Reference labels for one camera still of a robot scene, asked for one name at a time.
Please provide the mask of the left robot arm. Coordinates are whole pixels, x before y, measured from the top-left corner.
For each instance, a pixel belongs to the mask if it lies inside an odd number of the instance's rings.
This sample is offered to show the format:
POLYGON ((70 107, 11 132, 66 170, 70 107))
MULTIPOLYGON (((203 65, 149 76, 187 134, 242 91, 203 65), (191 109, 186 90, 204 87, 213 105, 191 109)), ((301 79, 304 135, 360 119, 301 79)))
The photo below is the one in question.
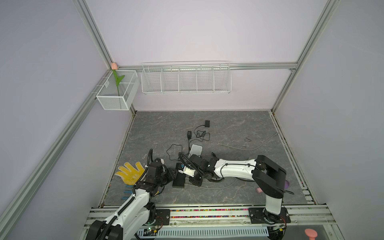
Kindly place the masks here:
POLYGON ((131 196, 111 216, 103 221, 94 221, 86 239, 132 239, 141 226, 155 221, 156 206, 151 199, 174 179, 174 172, 167 168, 164 160, 154 159, 153 149, 150 149, 145 171, 133 185, 131 196))

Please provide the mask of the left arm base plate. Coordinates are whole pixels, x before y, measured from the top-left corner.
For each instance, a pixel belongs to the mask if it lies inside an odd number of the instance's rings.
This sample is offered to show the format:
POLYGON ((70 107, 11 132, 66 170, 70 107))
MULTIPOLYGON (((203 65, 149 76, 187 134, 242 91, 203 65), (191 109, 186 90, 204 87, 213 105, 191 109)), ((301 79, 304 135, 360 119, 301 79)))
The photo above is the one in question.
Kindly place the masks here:
POLYGON ((145 223, 146 226, 168 226, 171 219, 170 209, 156 209, 150 210, 148 221, 145 223))

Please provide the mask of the yellow work glove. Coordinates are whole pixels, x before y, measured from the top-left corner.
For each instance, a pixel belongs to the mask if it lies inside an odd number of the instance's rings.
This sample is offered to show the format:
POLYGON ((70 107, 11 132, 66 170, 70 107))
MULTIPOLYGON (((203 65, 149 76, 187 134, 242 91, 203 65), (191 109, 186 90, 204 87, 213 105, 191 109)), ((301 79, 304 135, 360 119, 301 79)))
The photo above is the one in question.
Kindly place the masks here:
POLYGON ((134 166, 126 162, 118 167, 115 176, 120 177, 124 184, 132 186, 140 179, 144 172, 145 168, 140 162, 136 162, 134 166))

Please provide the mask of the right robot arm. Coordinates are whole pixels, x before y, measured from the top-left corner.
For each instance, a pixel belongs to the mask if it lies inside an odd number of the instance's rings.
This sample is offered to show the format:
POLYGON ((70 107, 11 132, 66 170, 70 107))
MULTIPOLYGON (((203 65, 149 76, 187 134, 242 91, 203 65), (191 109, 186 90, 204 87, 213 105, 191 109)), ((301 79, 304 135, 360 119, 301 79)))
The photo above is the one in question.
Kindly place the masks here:
POLYGON ((246 161, 219 159, 213 156, 209 161, 198 155, 179 153, 178 159, 184 165, 183 173, 190 182, 200 187, 204 179, 219 183, 226 178, 237 178, 255 182, 266 195, 265 208, 258 219, 272 225, 285 220, 282 214, 287 171, 264 155, 246 161))

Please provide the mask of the black network switch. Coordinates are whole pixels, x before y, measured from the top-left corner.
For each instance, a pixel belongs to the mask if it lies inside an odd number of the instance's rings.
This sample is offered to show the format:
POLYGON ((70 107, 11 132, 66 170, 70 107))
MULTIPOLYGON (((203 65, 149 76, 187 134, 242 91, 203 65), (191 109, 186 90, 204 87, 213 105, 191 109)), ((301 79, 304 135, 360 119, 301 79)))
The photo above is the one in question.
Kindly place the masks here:
POLYGON ((186 175, 182 173, 177 173, 175 179, 173 180, 172 187, 173 188, 185 188, 186 175))

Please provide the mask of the artificial tulip flower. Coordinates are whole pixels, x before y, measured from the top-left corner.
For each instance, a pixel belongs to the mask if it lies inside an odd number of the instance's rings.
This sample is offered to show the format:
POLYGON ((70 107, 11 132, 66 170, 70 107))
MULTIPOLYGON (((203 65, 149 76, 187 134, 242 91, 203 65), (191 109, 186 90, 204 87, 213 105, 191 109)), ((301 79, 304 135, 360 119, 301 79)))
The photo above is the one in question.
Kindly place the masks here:
POLYGON ((112 69, 112 72, 113 72, 113 75, 115 78, 118 96, 120 96, 119 85, 120 85, 121 81, 125 78, 125 75, 121 75, 121 76, 118 75, 117 70, 119 69, 119 67, 116 63, 111 63, 111 69, 112 69))

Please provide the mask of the blue yellow toy rake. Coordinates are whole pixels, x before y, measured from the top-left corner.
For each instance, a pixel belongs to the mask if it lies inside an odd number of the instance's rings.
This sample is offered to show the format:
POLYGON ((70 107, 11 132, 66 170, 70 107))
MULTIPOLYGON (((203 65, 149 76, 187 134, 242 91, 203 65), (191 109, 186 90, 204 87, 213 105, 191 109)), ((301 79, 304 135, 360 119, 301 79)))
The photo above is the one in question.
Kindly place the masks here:
POLYGON ((122 201, 128 200, 129 197, 133 194, 132 188, 133 188, 133 186, 126 185, 126 189, 124 190, 124 194, 121 197, 122 201))

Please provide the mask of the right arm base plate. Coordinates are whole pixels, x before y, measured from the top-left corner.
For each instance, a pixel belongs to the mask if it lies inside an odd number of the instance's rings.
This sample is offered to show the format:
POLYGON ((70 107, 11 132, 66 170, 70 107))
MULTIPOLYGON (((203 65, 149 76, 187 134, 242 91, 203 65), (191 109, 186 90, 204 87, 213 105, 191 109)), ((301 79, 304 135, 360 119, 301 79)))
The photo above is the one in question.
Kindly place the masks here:
POLYGON ((252 224, 274 225, 291 223, 291 218, 285 207, 281 207, 279 215, 269 213, 262 207, 249 208, 249 216, 252 224))

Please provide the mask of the pink purple toy shovel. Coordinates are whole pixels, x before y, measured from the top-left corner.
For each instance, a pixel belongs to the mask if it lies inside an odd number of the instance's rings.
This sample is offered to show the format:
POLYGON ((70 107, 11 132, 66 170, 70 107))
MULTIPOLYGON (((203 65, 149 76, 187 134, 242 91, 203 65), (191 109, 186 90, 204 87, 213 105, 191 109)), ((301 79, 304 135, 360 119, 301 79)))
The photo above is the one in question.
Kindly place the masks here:
MULTIPOLYGON (((289 186, 290 186, 290 182, 286 180, 284 190, 287 190, 289 188, 289 186)), ((263 192, 263 190, 261 188, 256 188, 256 190, 257 190, 257 193, 263 192)))

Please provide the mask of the white mesh basket small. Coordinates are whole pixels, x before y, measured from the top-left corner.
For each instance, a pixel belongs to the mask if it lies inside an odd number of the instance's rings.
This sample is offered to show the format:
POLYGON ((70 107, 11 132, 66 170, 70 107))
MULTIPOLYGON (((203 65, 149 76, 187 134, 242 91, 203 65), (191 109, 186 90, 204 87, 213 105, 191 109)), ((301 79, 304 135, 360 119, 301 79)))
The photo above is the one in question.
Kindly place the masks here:
POLYGON ((96 97, 104 110, 129 111, 139 86, 136 71, 112 70, 96 97))

